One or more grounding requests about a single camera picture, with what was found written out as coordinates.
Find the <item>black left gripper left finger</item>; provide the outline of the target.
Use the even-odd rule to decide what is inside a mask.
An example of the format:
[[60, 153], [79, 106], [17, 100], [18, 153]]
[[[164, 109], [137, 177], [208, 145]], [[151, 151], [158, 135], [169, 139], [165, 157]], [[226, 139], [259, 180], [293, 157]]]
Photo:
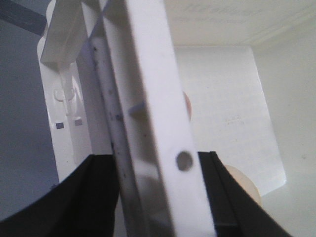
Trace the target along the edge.
[[45, 196], [0, 223], [2, 237], [112, 237], [119, 196], [112, 155], [89, 155]]

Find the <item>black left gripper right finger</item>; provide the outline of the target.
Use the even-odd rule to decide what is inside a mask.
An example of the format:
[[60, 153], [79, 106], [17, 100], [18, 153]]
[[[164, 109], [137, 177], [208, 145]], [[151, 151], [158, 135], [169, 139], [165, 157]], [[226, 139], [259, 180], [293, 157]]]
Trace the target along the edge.
[[289, 237], [238, 184], [216, 152], [198, 152], [218, 237]]

